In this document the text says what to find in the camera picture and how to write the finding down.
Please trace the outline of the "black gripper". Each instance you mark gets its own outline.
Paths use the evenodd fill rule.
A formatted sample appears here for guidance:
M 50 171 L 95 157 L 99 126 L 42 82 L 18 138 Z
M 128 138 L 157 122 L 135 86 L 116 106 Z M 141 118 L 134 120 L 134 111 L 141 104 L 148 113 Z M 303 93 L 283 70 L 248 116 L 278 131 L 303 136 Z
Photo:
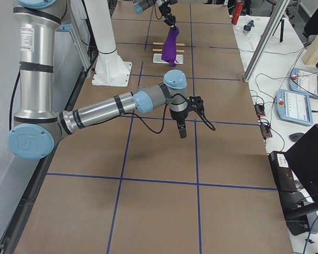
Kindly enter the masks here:
M 171 13 L 170 4 L 162 4 L 161 6 L 159 6 L 159 10 L 160 10 L 161 15 L 165 17 L 164 22 L 168 26 L 175 26 L 176 18 Z
M 182 102 L 180 104 L 170 103 L 170 114 L 172 119 L 176 120 L 177 128 L 180 138 L 187 137 L 185 119 L 188 117 L 188 103 Z

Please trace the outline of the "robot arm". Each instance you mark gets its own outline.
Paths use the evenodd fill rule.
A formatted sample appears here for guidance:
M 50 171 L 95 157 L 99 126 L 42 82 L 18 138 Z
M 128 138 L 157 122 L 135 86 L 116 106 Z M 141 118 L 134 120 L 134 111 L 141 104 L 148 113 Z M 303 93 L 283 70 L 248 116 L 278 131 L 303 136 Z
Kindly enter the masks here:
M 15 1 L 13 15 L 20 25 L 20 62 L 14 89 L 20 106 L 10 110 L 7 146 L 26 160 L 40 160 L 77 130 L 102 124 L 137 111 L 146 114 L 168 106 L 179 136 L 187 135 L 187 78 L 173 69 L 149 87 L 116 95 L 101 102 L 73 109 L 78 83 L 92 68 L 96 86 L 126 87 L 132 64 L 117 52 L 107 1 L 82 1 L 93 35 L 96 59 L 83 44 L 71 1 Z
M 139 0 L 139 1 L 133 1 L 133 7 L 136 13 L 140 14 L 152 6 L 154 8 L 155 6 L 157 6 L 161 13 L 161 17 L 164 17 L 164 22 L 170 27 L 175 27 L 176 18 L 171 13 L 171 5 L 174 5 L 177 2 L 178 1 L 174 1 L 174 0 L 163 0 L 163 1 L 162 0 L 157 0 L 157 1 Z

